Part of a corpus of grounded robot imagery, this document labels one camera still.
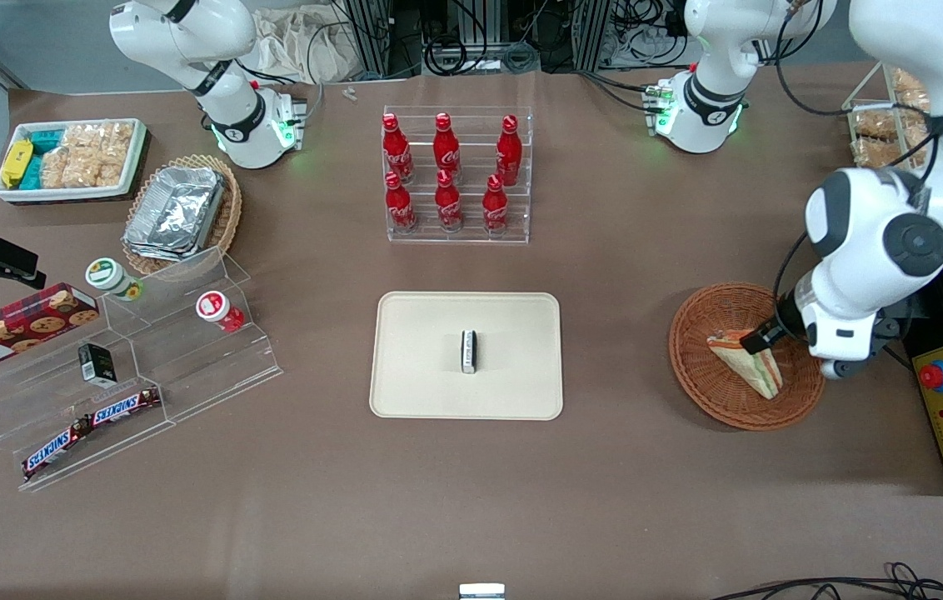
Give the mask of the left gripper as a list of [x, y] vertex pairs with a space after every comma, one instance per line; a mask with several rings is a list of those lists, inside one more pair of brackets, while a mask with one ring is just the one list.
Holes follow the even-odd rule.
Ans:
[[741, 346], [750, 356], [772, 349], [783, 338], [795, 339], [808, 343], [806, 324], [803, 322], [801, 308], [796, 301], [801, 285], [796, 283], [791, 290], [780, 295], [776, 301], [776, 323], [762, 323], [757, 329], [741, 337]]

